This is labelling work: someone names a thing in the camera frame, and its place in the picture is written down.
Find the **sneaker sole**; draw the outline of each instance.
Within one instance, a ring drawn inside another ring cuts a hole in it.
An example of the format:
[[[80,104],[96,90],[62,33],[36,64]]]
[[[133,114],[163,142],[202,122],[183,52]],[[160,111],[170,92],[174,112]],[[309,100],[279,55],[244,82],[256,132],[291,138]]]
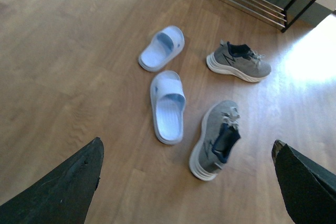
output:
[[[208,55],[206,57],[206,64],[212,72],[220,73],[220,74],[231,74],[233,76],[236,76],[236,77],[238,77],[238,78],[240,78],[244,81],[248,81],[248,82],[259,82],[261,80],[264,80],[267,77],[267,76],[265,76],[265,77],[251,77],[251,76],[248,76],[247,74],[239,71],[238,69],[236,69],[234,67],[219,64],[215,60],[214,53],[211,53],[210,55]]]
[[[209,173],[207,172],[205,169],[202,168],[202,166],[200,165],[200,162],[198,161],[198,156],[199,156],[199,152],[202,149],[202,145],[204,143],[205,140],[205,133],[206,133],[206,126],[207,126],[207,120],[209,118],[209,115],[211,113],[211,110],[216,107],[219,103],[213,105],[204,115],[203,119],[202,119],[202,127],[201,127],[201,136],[199,137],[199,140],[197,142],[197,144],[195,145],[190,159],[189,159],[189,168],[190,171],[195,175],[195,177],[203,180],[203,181],[210,181],[213,180],[218,174],[217,173]]]

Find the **shoelace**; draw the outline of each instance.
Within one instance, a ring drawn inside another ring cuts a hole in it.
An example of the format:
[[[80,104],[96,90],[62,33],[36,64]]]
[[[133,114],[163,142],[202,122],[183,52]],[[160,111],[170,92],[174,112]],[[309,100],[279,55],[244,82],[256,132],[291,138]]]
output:
[[[265,57],[265,55],[258,54],[257,51],[250,51],[251,61],[256,65],[257,69],[259,69],[261,64],[261,59]]]
[[[231,107],[229,113],[224,113],[223,122],[229,126],[232,126],[235,130],[238,130],[237,120],[240,118],[236,107]]]

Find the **white slide sandal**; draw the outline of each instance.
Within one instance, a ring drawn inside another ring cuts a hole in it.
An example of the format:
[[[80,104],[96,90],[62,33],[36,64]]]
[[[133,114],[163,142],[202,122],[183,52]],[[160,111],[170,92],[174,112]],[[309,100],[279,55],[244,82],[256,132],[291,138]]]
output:
[[[174,71],[163,71],[154,77],[150,92],[156,137],[164,144],[179,143],[186,105],[180,77]]]
[[[139,64],[149,72],[156,72],[175,58],[184,47],[184,36],[176,26],[168,26],[156,33],[141,53]]]

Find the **gray sneaker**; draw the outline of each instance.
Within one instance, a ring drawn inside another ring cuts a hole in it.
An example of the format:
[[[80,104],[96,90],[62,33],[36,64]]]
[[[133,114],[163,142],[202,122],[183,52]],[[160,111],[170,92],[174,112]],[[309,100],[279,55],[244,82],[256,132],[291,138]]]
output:
[[[222,170],[240,139],[238,118],[237,104],[233,101],[222,101],[204,115],[201,137],[189,160],[189,168],[197,178],[209,181]]]
[[[271,73],[271,66],[247,45],[235,46],[220,41],[221,46],[206,57],[206,64],[215,73],[232,74],[249,82],[258,82]]]

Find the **shoe insole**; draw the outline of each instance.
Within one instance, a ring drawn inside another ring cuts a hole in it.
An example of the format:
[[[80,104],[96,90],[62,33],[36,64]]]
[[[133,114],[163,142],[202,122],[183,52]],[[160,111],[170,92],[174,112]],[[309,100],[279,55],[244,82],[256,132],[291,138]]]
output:
[[[163,98],[156,105],[156,123],[160,135],[175,140],[181,133],[181,109],[171,98]]]

